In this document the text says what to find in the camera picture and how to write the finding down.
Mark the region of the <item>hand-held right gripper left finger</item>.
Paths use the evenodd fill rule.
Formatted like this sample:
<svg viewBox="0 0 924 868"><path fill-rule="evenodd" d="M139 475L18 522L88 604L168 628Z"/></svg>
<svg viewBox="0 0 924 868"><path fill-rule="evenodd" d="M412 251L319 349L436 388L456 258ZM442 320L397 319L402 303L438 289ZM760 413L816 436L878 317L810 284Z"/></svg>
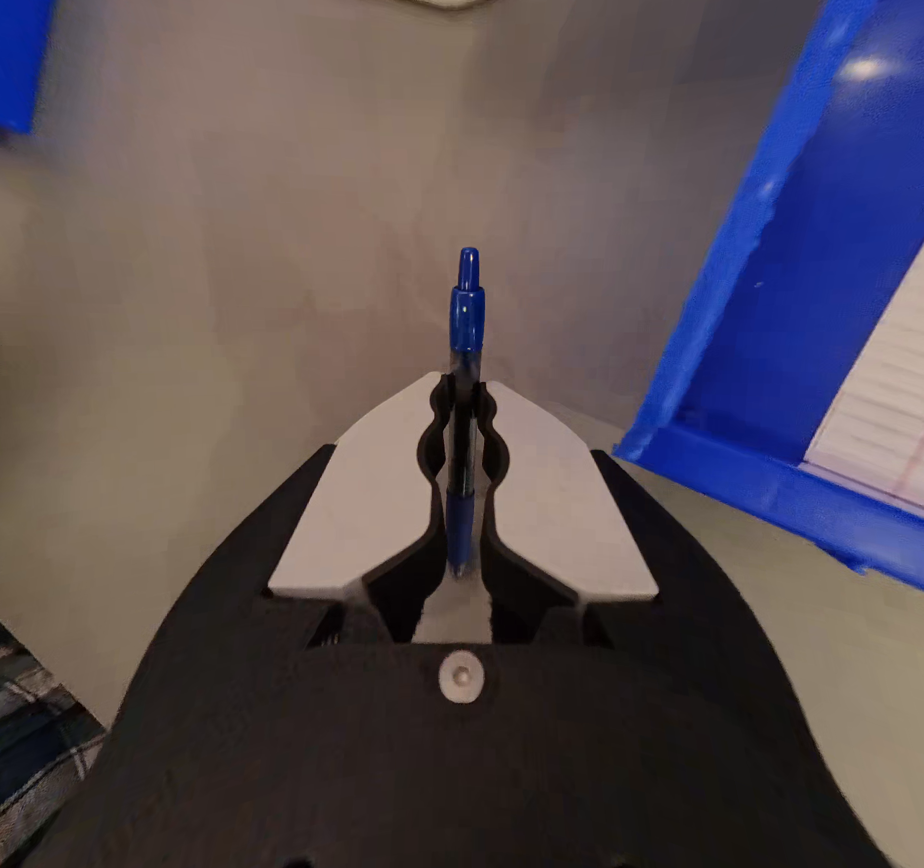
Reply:
<svg viewBox="0 0 924 868"><path fill-rule="evenodd" d="M340 436L270 576L273 597L370 607L411 642L445 576L450 408L448 378L432 372Z"/></svg>

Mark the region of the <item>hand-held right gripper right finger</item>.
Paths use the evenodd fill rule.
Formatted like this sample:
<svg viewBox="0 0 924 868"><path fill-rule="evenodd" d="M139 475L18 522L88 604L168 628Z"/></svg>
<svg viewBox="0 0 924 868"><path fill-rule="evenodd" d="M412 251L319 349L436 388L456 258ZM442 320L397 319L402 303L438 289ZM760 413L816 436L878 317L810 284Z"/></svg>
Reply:
<svg viewBox="0 0 924 868"><path fill-rule="evenodd" d="M498 381L479 390L489 480L479 541L495 643L531 643L549 613L649 603L659 586L588 444Z"/></svg>

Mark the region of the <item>blue retractable pen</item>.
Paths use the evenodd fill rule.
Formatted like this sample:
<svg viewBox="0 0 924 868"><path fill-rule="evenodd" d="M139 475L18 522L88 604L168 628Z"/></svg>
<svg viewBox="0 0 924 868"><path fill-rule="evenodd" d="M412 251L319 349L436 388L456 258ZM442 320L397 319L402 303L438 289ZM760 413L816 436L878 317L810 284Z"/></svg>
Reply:
<svg viewBox="0 0 924 868"><path fill-rule="evenodd" d="M459 579L471 568L475 517L480 365L486 297L480 286L479 250L463 248L449 306L449 372L453 404L445 499L447 563Z"/></svg>

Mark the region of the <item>blue plastic bin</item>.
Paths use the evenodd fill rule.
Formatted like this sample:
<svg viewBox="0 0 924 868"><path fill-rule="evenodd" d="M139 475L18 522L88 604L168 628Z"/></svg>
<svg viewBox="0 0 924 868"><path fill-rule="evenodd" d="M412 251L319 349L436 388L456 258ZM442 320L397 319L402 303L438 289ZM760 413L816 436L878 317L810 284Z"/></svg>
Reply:
<svg viewBox="0 0 924 868"><path fill-rule="evenodd" d="M55 0L1 0L1 127L28 134Z"/></svg>
<svg viewBox="0 0 924 868"><path fill-rule="evenodd" d="M613 456L922 589L922 509L810 444L922 247L922 0L826 0Z"/></svg>

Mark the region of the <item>white lined legal pad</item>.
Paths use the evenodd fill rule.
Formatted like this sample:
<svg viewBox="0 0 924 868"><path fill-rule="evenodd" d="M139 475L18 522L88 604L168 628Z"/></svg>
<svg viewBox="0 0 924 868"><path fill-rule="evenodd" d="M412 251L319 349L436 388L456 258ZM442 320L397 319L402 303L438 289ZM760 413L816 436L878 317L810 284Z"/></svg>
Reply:
<svg viewBox="0 0 924 868"><path fill-rule="evenodd" d="M837 391L803 468L922 516L922 250Z"/></svg>

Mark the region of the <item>grey desk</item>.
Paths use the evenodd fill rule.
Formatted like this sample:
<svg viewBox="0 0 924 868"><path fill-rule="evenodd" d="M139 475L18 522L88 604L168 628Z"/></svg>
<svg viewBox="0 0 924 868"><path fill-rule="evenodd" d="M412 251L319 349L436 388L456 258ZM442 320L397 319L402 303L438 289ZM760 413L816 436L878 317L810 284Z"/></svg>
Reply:
<svg viewBox="0 0 924 868"><path fill-rule="evenodd" d="M826 0L55 0L2 130L2 613L109 726L21 866L922 866L834 752L915 705L811 541L613 456ZM495 643L269 593L333 446L452 377L591 448L656 584Z"/></svg>

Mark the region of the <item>plaid shirt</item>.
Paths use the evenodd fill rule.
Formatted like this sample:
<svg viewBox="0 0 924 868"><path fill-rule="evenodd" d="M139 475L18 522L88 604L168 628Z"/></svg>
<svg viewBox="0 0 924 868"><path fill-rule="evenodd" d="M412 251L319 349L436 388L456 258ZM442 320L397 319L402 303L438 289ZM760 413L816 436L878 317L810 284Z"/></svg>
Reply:
<svg viewBox="0 0 924 868"><path fill-rule="evenodd" d="M17 867L83 782L107 730L1 629L1 865Z"/></svg>

